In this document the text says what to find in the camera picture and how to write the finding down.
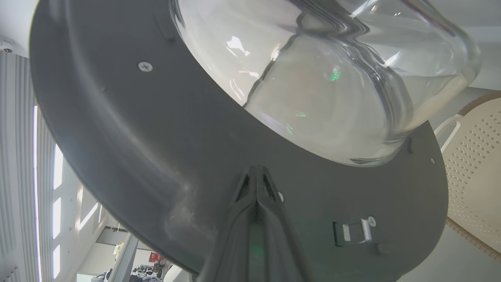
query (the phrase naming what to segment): red sign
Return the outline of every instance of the red sign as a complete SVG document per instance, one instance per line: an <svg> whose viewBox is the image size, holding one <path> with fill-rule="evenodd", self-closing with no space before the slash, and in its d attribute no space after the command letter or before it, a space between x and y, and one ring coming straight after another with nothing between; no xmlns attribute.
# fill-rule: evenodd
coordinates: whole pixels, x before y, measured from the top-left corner
<svg viewBox="0 0 501 282"><path fill-rule="evenodd" d="M150 262L155 262L157 260L163 260L163 258L156 252L151 253Z"/></svg>

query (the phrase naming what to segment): clear glass lampshade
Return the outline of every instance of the clear glass lampshade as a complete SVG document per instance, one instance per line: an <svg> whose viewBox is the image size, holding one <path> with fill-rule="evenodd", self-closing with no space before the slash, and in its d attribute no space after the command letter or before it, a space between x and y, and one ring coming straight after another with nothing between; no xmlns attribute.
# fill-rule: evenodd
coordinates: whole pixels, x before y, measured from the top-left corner
<svg viewBox="0 0 501 282"><path fill-rule="evenodd" d="M183 41L259 121L373 166L476 77L479 50L425 0L172 0Z"/></svg>

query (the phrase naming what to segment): gray metal disc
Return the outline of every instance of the gray metal disc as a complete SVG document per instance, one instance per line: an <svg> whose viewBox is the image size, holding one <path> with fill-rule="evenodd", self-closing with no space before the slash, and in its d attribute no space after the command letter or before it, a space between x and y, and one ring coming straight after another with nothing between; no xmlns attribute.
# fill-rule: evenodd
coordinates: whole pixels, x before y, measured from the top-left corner
<svg viewBox="0 0 501 282"><path fill-rule="evenodd" d="M430 254L447 214L447 179L428 123L383 166L314 155L212 81L183 44L167 3L41 0L33 21L32 76L44 117L113 216L199 272L241 173L263 165L316 280L395 281ZM375 244L335 246L333 222L369 216L377 220Z"/></svg>

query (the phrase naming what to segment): light strip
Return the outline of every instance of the light strip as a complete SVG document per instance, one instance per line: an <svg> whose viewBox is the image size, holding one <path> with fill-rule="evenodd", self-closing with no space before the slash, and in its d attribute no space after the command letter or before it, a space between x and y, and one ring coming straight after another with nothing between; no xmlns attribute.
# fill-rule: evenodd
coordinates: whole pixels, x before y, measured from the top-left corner
<svg viewBox="0 0 501 282"><path fill-rule="evenodd" d="M40 259L40 223L38 217L38 180L37 180L37 138L38 106L33 107L33 183L35 190L35 232L37 239L38 281L42 282L42 261Z"/></svg>
<svg viewBox="0 0 501 282"><path fill-rule="evenodd" d="M53 190L58 188L63 183L63 152L56 144L54 148L54 187Z"/></svg>
<svg viewBox="0 0 501 282"><path fill-rule="evenodd" d="M61 245L58 245L54 252L52 253L52 277L56 279L61 270Z"/></svg>
<svg viewBox="0 0 501 282"><path fill-rule="evenodd" d="M96 203L94 205L94 207L92 207L92 210L89 212L89 214L87 214L87 216L84 218L84 220L82 220L79 224L77 224L77 228L78 230L82 230L82 228L84 227L84 225L87 223L87 221L89 221L89 219L91 218L91 216L94 214L94 212L97 210L97 205L98 203Z"/></svg>
<svg viewBox="0 0 501 282"><path fill-rule="evenodd" d="M61 198L52 205L52 239L56 239L59 232L61 232Z"/></svg>
<svg viewBox="0 0 501 282"><path fill-rule="evenodd" d="M101 213L103 212L103 205L101 204L101 207L99 208L99 219L97 220L97 223L101 223Z"/></svg>

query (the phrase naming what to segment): screw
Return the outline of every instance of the screw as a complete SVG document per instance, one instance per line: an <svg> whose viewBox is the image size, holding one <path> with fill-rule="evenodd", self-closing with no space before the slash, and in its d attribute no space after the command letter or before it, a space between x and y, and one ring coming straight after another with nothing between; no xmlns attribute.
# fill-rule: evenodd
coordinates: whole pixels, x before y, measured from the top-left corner
<svg viewBox="0 0 501 282"><path fill-rule="evenodd" d="M140 62L137 66L144 72L150 72L153 70L153 66L148 62Z"/></svg>
<svg viewBox="0 0 501 282"><path fill-rule="evenodd" d="M369 221L369 225L371 227L376 227L377 223L376 223L376 219L372 216L369 216L369 218L367 219L367 221Z"/></svg>
<svg viewBox="0 0 501 282"><path fill-rule="evenodd" d="M280 200L282 201L282 203L284 202L284 196L282 195L282 193L279 192L279 197L280 197Z"/></svg>

